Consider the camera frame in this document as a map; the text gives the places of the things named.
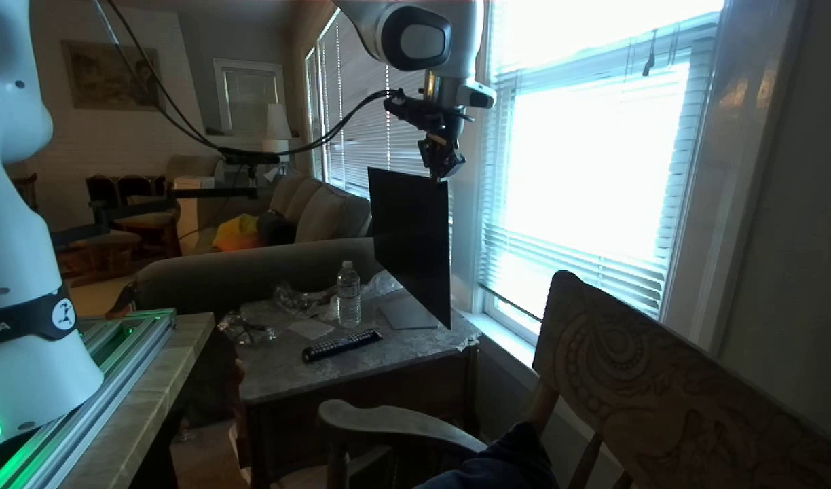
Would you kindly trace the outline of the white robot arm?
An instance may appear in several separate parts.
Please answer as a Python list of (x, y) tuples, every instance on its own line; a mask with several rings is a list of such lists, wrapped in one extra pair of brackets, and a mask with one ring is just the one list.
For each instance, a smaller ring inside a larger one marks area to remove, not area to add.
[[(474, 81), (485, 0), (334, 0), (374, 60), (419, 70), (414, 99), (385, 110), (414, 126), (431, 178), (462, 167), (458, 137), (493, 92)], [(82, 407), (102, 373), (76, 331), (47, 220), (23, 204), (7, 170), (52, 138), (34, 70), (30, 0), (0, 0), (0, 443)]]

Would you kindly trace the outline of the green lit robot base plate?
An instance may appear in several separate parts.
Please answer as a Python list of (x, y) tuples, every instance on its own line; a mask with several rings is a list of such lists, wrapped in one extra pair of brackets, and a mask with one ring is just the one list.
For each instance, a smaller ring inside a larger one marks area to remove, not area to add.
[(0, 345), (0, 489), (61, 483), (170, 331), (174, 314), (148, 311)]

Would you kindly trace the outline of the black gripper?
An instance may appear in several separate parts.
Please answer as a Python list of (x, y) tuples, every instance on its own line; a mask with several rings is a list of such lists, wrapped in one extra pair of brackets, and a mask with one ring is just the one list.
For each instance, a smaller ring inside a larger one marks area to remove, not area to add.
[(458, 137), (469, 123), (466, 111), (492, 110), (493, 102), (497, 92), (489, 84), (429, 70), (419, 99), (409, 99), (404, 89), (394, 89), (383, 102), (383, 110), (446, 145), (447, 155), (431, 138), (419, 141), (423, 167), (434, 180), (443, 180), (453, 178), (463, 167)]

